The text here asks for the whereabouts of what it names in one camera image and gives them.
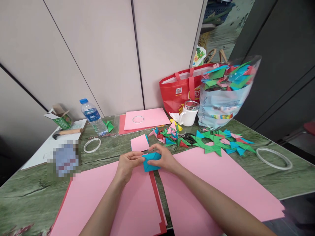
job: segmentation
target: green box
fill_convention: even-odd
[[[48,117],[49,119],[52,119],[56,124],[58,124],[63,130],[69,129],[73,122],[72,119],[68,116],[68,111],[64,111],[63,108],[59,105],[53,105],[52,109],[45,114],[45,117]]]

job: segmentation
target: tape roll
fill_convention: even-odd
[[[271,164],[270,162],[266,161],[266,160],[265,160],[264,158],[262,158],[262,156],[259,154],[259,151],[260,151],[260,150],[268,151],[268,152],[271,152],[271,153],[273,153],[273,154],[276,154],[278,157],[282,158],[282,159],[285,161],[286,167],[279,167],[279,166],[276,166],[276,165]],[[285,157],[284,155],[282,155],[282,154],[280,154],[280,153],[278,153],[278,152],[276,152],[276,151],[274,151],[274,150],[268,149],[268,148],[264,148],[264,147],[259,147],[259,148],[257,148],[257,149],[256,149],[256,155],[257,155],[257,157],[258,157],[260,160],[262,160],[263,162],[265,162],[267,165],[269,165],[269,166],[271,166],[271,167],[274,167],[274,168],[276,168],[276,169],[289,170],[289,169],[292,169],[292,167],[293,167],[292,162],[290,162],[290,160],[289,160],[287,157]]]
[[[91,151],[87,151],[85,148],[86,148],[86,146],[90,143],[90,142],[93,142],[94,140],[98,140],[99,141],[99,144],[98,144],[98,146],[95,148],[95,149],[93,149],[93,150],[91,150]],[[91,139],[90,141],[88,141],[85,145],[84,145],[84,148],[83,148],[83,150],[86,152],[86,153],[91,153],[91,152],[95,152],[100,146],[101,146],[101,140],[99,139],[99,138],[94,138],[94,139]]]

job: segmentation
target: hammer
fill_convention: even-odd
[[[65,135],[65,134],[72,134],[72,133],[82,133],[83,132],[83,129],[71,129],[71,130],[58,130],[56,131],[52,137],[57,140],[57,137],[60,136],[60,135]]]

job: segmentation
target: white wall panel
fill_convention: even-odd
[[[57,128],[45,110],[0,68],[0,138],[24,162]]]
[[[130,0],[45,0],[104,115],[143,109]]]
[[[203,0],[134,0],[145,108],[162,107],[158,82],[188,69]]]
[[[43,1],[0,1],[0,32],[0,62],[47,109],[78,120],[81,98],[97,105]]]

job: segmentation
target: wooden hammer handle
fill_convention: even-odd
[[[72,133],[82,133],[83,129],[71,129],[71,130],[62,130],[59,132],[60,135],[64,135],[64,134],[72,134]]]

